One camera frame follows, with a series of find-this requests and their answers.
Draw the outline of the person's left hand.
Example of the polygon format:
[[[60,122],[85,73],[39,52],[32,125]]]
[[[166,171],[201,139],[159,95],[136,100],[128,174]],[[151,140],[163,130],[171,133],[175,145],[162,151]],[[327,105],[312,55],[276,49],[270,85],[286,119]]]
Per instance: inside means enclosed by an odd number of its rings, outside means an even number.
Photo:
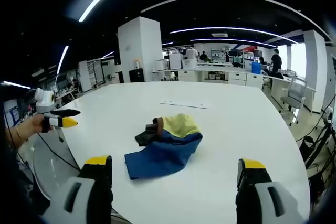
[[[24,122],[25,126],[22,126],[22,133],[25,139],[29,139],[32,135],[42,132],[44,118],[43,114],[35,114]]]

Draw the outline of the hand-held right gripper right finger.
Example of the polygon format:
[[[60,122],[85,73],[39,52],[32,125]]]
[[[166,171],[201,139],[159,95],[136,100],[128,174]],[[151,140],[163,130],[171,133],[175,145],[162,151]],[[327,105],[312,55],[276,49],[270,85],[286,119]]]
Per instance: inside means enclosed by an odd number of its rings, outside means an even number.
[[[237,223],[304,223],[297,200],[279,182],[273,182],[259,161],[238,161]]]

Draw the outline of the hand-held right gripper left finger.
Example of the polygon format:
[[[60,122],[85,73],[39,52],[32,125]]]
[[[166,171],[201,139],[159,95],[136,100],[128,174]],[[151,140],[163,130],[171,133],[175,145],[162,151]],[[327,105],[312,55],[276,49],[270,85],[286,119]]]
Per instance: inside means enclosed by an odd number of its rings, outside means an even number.
[[[112,157],[92,157],[51,196],[45,223],[111,223]]]

